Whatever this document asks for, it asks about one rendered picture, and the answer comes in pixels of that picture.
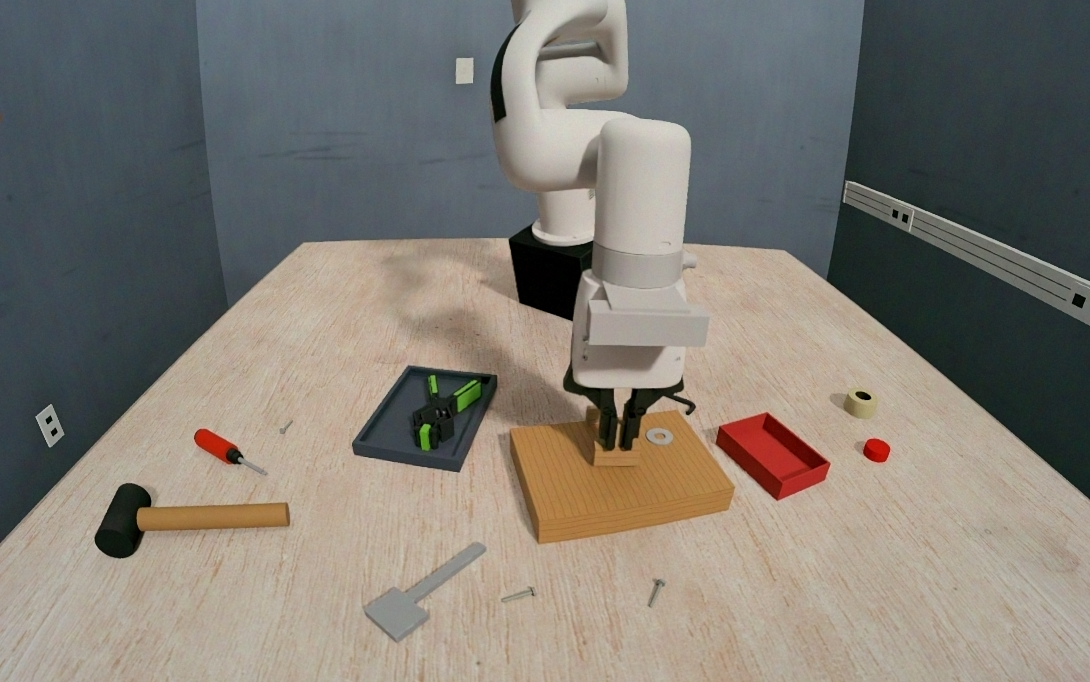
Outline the grey washer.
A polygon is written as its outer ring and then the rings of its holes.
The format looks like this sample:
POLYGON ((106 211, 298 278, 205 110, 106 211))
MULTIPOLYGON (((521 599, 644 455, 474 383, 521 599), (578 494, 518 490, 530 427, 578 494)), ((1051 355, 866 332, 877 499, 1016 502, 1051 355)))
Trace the grey washer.
POLYGON ((661 428, 654 428, 646 433, 647 441, 653 444, 669 444, 673 442, 673 434, 661 428), (657 439, 654 437, 655 434, 662 434, 665 436, 664 439, 657 439))

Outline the black hex key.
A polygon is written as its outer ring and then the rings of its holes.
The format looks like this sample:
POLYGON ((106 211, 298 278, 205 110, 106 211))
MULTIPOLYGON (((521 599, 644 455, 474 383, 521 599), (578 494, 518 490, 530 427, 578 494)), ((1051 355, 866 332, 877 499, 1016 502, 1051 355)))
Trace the black hex key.
POLYGON ((694 404, 694 403, 693 403, 692 401, 690 401, 690 400, 687 400, 687 399, 685 399, 685 398, 682 398, 682 397, 679 397, 679 395, 674 395, 674 394, 673 394, 673 395, 667 395, 667 398, 670 398, 670 399, 673 399, 673 400, 675 400, 675 401, 678 401, 678 402, 680 402, 680 403, 683 403, 683 404, 686 404, 686 405, 688 405, 688 406, 691 406, 691 407, 689 407, 689 409, 688 409, 688 410, 687 410, 687 411, 685 412, 685 413, 686 413, 686 415, 688 415, 688 416, 689 416, 689 415, 690 415, 690 414, 691 414, 691 413, 692 413, 692 412, 693 412, 693 411, 695 410, 695 407, 697 407, 697 406, 695 406, 695 404, 694 404))

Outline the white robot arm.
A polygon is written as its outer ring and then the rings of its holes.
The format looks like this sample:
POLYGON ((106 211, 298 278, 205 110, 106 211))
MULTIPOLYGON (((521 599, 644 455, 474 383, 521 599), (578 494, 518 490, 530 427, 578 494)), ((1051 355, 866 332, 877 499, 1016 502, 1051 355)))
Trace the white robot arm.
POLYGON ((682 248, 688 132, 622 112, 567 108, 626 92, 625 1, 511 4, 516 28, 491 76, 496 151, 509 182, 536 192, 533 236, 553 246, 593 240, 592 272, 619 285, 603 282, 607 300, 588 300, 589 345, 705 348, 708 313, 671 287, 697 268, 697 254, 682 248), (542 48, 588 40, 596 42, 542 48))

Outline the black-headed mallet with wooden handle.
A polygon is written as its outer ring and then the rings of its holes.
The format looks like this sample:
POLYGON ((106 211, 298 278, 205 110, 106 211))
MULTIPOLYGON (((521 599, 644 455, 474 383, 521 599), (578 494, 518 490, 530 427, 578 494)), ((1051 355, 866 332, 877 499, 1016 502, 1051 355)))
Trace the black-headed mallet with wooden handle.
POLYGON ((94 541, 107 556, 123 559, 133 553, 141 531, 237 529, 290 526, 284 503, 235 506, 150 507, 150 495, 140 485, 120 485, 94 541))

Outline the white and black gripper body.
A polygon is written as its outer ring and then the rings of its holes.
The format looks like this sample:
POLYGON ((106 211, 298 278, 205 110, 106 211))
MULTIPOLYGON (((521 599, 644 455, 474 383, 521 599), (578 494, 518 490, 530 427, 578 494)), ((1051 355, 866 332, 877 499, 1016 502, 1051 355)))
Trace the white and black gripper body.
POLYGON ((576 383, 591 388, 666 388, 678 383, 686 348, 589 345, 588 300, 607 300, 603 282, 608 283, 588 269, 579 283, 570 345, 576 383))

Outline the light brown wooden bench board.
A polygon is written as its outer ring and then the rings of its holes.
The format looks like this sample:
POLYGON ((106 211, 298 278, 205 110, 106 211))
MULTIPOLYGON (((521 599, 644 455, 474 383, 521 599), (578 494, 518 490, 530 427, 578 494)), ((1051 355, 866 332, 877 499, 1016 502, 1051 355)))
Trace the light brown wooden bench board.
POLYGON ((538 545, 729 510, 735 486, 678 410, 647 413, 638 466, 594 466, 600 409, 585 421, 510 428, 510 453, 538 545), (653 444, 654 428, 673 434, 653 444))

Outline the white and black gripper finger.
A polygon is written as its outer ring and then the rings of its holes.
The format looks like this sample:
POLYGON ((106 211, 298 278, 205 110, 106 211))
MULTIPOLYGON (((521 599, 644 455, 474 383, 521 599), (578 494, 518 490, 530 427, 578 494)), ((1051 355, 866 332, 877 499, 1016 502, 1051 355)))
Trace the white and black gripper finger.
POLYGON ((576 383, 571 360, 564 376, 564 390, 576 395, 586 395, 588 400, 600 409, 600 439, 605 439, 607 451, 613 451, 618 427, 614 388, 589 388, 576 383))
POLYGON ((661 400, 663 395, 673 395, 683 390, 683 376, 679 383, 668 388, 632 388, 630 399, 623 403, 623 449, 626 451, 632 450, 633 437, 634 439, 639 438, 641 418, 647 413, 647 407, 661 400))

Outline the beige cylinder with hole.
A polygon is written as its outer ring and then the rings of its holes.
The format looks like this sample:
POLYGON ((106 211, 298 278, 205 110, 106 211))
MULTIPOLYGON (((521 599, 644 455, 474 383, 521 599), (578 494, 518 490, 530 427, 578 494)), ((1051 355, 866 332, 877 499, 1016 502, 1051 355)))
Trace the beige cylinder with hole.
POLYGON ((874 416, 877 404, 879 397, 873 392, 864 388, 853 387, 848 390, 844 409, 856 418, 870 419, 874 416))

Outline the small light wooden block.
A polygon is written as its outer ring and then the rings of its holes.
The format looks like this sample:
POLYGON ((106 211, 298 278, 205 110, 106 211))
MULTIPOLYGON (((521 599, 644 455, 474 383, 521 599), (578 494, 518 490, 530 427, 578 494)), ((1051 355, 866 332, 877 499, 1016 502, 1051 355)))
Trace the small light wooden block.
POLYGON ((631 451, 621 446, 615 446, 613 451, 607 451, 605 439, 594 438, 593 464, 594 466, 638 466, 641 446, 639 439, 633 439, 631 451))

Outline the red round disc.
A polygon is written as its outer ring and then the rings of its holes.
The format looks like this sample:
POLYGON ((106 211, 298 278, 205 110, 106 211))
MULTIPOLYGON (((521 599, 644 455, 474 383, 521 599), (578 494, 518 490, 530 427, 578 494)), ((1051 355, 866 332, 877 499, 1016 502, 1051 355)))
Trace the red round disc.
POLYGON ((877 463, 885 462, 889 456, 889 453, 891 446, 876 438, 868 439, 863 449, 865 458, 877 463))

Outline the red-handled screwdriver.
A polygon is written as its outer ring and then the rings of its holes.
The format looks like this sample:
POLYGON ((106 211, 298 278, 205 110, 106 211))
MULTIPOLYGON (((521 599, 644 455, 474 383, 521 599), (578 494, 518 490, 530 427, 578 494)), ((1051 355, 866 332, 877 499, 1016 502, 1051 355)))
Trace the red-handled screwdriver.
POLYGON ((215 433, 209 431, 208 429, 197 430, 194 434, 194 440, 195 443, 199 446, 199 448, 204 449, 213 456, 217 456, 227 464, 242 463, 246 465, 249 468, 253 468, 254 471, 261 473, 262 475, 267 474, 267 472, 264 471, 263 468, 259 468, 254 464, 250 463, 249 461, 246 461, 244 456, 241 454, 241 452, 238 450, 237 444, 232 444, 231 442, 225 440, 225 438, 216 435, 215 433))

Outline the black spring clamp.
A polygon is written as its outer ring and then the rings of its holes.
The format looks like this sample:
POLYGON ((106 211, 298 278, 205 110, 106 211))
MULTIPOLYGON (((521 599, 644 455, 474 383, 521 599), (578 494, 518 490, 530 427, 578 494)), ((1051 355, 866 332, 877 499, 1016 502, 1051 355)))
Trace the black spring clamp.
POLYGON ((431 404, 413 412, 415 444, 427 451, 429 448, 438 449, 440 438, 443 443, 455 436, 453 417, 482 397, 481 378, 476 377, 451 395, 440 398, 436 373, 431 372, 429 397, 431 404))

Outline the red open tray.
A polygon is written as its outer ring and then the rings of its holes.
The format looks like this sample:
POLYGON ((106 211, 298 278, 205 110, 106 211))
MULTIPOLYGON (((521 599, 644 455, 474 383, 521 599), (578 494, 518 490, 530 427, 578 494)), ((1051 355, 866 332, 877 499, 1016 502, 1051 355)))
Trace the red open tray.
POLYGON ((716 444, 776 501, 824 482, 831 465, 768 412, 720 425, 716 444))

